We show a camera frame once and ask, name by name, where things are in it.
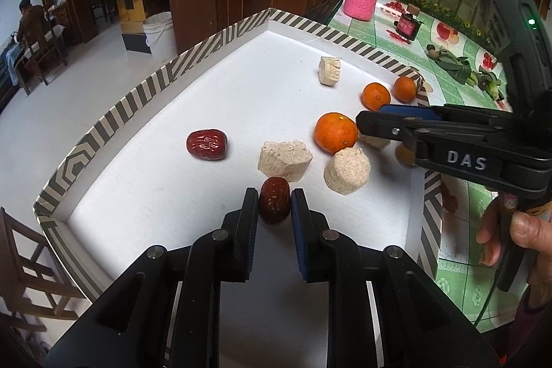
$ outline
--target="red flower decoration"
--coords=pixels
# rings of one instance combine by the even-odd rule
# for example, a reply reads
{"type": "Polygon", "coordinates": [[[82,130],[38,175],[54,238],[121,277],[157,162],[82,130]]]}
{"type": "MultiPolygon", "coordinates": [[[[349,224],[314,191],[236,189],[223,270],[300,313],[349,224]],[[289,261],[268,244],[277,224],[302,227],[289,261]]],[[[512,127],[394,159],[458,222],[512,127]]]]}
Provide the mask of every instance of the red flower decoration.
{"type": "Polygon", "coordinates": [[[393,31],[391,31],[391,30],[387,30],[387,33],[389,34],[389,36],[390,36],[391,38],[394,38],[394,39],[400,41],[401,43],[412,44],[408,39],[406,39],[406,38],[400,36],[398,33],[395,33],[395,32],[393,32],[393,31]]]}
{"type": "Polygon", "coordinates": [[[400,13],[406,13],[406,10],[402,6],[402,3],[398,1],[391,1],[384,4],[384,7],[389,7],[390,9],[393,9],[395,11],[398,11],[400,13]]]}
{"type": "Polygon", "coordinates": [[[488,52],[485,52],[483,55],[483,63],[481,64],[487,70],[493,70],[496,66],[497,59],[490,55],[488,52]]]}

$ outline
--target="perfume bottle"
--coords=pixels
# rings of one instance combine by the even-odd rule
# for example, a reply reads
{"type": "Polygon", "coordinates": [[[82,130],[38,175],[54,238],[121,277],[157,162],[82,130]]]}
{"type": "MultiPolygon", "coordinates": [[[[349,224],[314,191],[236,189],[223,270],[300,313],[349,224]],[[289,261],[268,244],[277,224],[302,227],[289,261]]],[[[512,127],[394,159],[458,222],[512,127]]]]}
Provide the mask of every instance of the perfume bottle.
{"type": "Polygon", "coordinates": [[[395,21],[395,26],[397,33],[413,41],[418,35],[420,26],[422,25],[421,21],[418,21],[416,17],[420,14],[420,9],[411,3],[406,8],[406,13],[403,13],[398,21],[395,21]]]}

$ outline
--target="green vegetable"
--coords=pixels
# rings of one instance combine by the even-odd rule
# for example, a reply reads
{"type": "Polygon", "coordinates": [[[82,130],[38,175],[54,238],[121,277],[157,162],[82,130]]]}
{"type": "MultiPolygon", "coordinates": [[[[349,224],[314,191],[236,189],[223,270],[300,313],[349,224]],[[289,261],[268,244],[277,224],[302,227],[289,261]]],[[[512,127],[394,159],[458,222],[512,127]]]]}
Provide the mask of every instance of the green vegetable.
{"type": "Polygon", "coordinates": [[[479,89],[486,92],[494,101],[503,99],[504,96],[499,91],[502,82],[496,77],[495,73],[486,70],[483,66],[479,66],[479,72],[481,72],[477,75],[479,89]]]}
{"type": "Polygon", "coordinates": [[[473,71],[471,71],[470,77],[466,79],[466,83],[470,86],[477,85],[477,74],[473,71]]]}
{"type": "Polygon", "coordinates": [[[461,85],[466,83],[470,86],[477,84],[477,77],[473,75],[470,62],[467,57],[457,58],[451,51],[441,48],[437,52],[435,62],[461,85]]]}

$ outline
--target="human hand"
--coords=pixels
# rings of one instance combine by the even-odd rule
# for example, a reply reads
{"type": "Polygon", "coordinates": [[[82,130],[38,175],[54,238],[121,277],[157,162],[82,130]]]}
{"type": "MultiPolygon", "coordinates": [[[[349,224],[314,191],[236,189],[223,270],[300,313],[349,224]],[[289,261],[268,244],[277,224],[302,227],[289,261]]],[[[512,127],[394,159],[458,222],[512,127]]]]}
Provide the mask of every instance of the human hand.
{"type": "MultiPolygon", "coordinates": [[[[477,243],[483,245],[481,263],[494,265],[500,257],[499,199],[495,198],[483,213],[477,243]]],[[[510,224],[510,237],[515,244],[539,252],[527,279],[531,286],[529,307],[539,308],[552,299],[552,223],[516,212],[510,224]]]]}

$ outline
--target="white floor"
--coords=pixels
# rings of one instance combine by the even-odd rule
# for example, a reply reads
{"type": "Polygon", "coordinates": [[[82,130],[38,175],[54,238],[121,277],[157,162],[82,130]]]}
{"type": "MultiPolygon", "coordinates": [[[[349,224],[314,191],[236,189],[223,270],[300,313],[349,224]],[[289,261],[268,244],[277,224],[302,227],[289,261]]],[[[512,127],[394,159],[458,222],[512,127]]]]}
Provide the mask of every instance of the white floor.
{"type": "MultiPolygon", "coordinates": [[[[102,23],[100,35],[70,49],[67,68],[50,74],[48,86],[36,80],[29,96],[19,90],[0,114],[0,206],[39,232],[32,205],[57,165],[109,108],[159,67],[150,55],[125,50],[118,24],[102,23]]],[[[34,247],[17,242],[20,254],[30,257],[34,247]]],[[[48,306],[45,296],[29,294],[48,306]]],[[[77,313],[86,306],[73,304],[77,313]]],[[[50,345],[72,323],[42,322],[48,328],[42,338],[50,345]]]]}

